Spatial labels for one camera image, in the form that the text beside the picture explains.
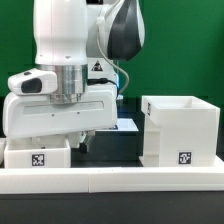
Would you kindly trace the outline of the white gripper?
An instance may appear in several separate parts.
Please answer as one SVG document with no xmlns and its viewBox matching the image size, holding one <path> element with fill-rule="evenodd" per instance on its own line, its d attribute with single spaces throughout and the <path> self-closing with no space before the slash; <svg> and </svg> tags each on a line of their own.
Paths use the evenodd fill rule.
<svg viewBox="0 0 224 224">
<path fill-rule="evenodd" d="M 88 153 L 97 129 L 117 122 L 113 89 L 89 89 L 74 104 L 51 104 L 48 95 L 7 95 L 3 132 L 10 139 L 81 132 L 79 151 Z"/>
</svg>

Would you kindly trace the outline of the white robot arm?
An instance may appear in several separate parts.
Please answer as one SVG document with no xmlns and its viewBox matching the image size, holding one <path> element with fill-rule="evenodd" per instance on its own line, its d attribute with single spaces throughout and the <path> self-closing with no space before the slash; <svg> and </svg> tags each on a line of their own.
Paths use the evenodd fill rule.
<svg viewBox="0 0 224 224">
<path fill-rule="evenodd" d="M 36 67 L 8 79 L 5 148 L 74 145 L 76 134 L 114 126 L 121 90 L 104 77 L 89 78 L 89 60 L 114 67 L 141 51 L 139 0 L 34 0 L 33 21 Z"/>
</svg>

